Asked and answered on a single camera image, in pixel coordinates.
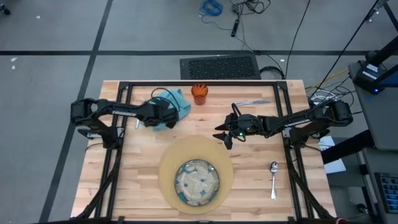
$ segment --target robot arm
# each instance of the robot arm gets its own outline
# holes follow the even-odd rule
[[[72,103],[70,121],[75,126],[86,126],[78,132],[89,138],[90,134],[99,134],[105,148],[119,147],[119,135],[115,127],[105,125],[98,118],[106,114],[135,117],[144,123],[145,127],[165,123],[173,128],[178,121],[176,108],[169,108],[170,102],[163,98],[153,98],[141,105],[128,105],[108,100],[93,100],[86,98]]]
[[[269,138],[283,130],[289,130],[292,144],[307,141],[309,135],[326,130],[330,126],[347,126],[353,122],[349,105],[342,101],[328,100],[312,106],[308,110],[299,111],[281,118],[275,116],[254,116],[241,114],[238,107],[232,104],[233,113],[226,116],[224,124],[216,130],[228,131],[214,134],[215,138],[224,141],[227,149],[232,148],[232,138],[246,141],[246,136],[263,135]],[[296,125],[310,124],[296,128]]]

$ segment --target towel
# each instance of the towel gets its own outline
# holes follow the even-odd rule
[[[187,100],[184,99],[184,97],[182,96],[181,89],[169,90],[169,91],[173,94],[173,96],[175,97],[177,102],[174,100],[173,96],[167,91],[163,91],[162,93],[160,93],[156,96],[161,96],[161,97],[164,97],[164,98],[170,100],[177,107],[177,109],[178,109],[178,105],[180,105],[180,112],[178,112],[178,120],[181,120],[191,110],[191,104]],[[167,129],[167,127],[166,127],[166,124],[164,124],[164,123],[154,127],[154,131],[162,131],[165,129]]]

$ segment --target black keyboard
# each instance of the black keyboard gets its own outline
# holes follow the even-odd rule
[[[398,174],[375,173],[387,213],[398,214]]]
[[[261,79],[254,54],[183,58],[180,71],[182,80]]]

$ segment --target silver spoon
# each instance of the silver spoon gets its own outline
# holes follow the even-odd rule
[[[271,163],[269,168],[272,174],[272,191],[271,191],[271,199],[276,200],[276,193],[275,193],[275,174],[278,171],[278,163],[276,161]]]

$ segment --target wooden table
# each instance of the wooden table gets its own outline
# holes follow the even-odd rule
[[[293,112],[307,109],[308,103],[303,82],[289,80],[287,84]],[[119,81],[105,81],[99,98],[115,101],[118,85]],[[149,99],[150,93],[155,87],[135,86],[132,91],[131,103],[141,104],[144,100]],[[164,149],[169,144],[176,139],[193,134],[200,134],[221,143],[212,136],[217,133],[214,127],[223,123],[225,116],[232,112],[231,103],[233,102],[271,100],[271,103],[268,104],[241,106],[239,109],[242,113],[277,116],[275,96],[271,86],[209,86],[209,94],[206,104],[203,106],[193,103],[190,86],[168,86],[167,88],[180,88],[184,98],[192,104],[191,112],[173,129],[158,133],[153,132],[152,128],[135,129],[136,119],[128,119],[116,200],[114,201],[113,220],[117,220],[118,216],[125,216],[126,220],[217,221],[283,221],[287,220],[289,216],[294,217],[295,212],[281,134],[276,134],[269,139],[262,136],[250,136],[245,143],[234,141],[233,149],[228,151],[234,167],[234,184],[229,197],[216,210],[202,215],[187,215],[173,209],[164,200],[158,188],[157,167]],[[282,95],[281,100],[284,114],[286,114]],[[110,125],[112,117],[103,116],[101,120]],[[98,142],[101,140],[89,141],[89,145]],[[318,147],[316,141],[309,141],[307,144]],[[72,216],[82,212],[98,190],[105,152],[102,145],[93,146],[87,150]],[[305,148],[302,149],[302,157],[309,189],[331,215],[335,216],[320,153]],[[275,176],[276,201],[270,199],[271,173],[269,166],[272,161],[277,161],[280,165]],[[107,205],[107,197],[106,194],[103,211]],[[300,190],[299,197],[303,216],[306,216],[307,212]]]

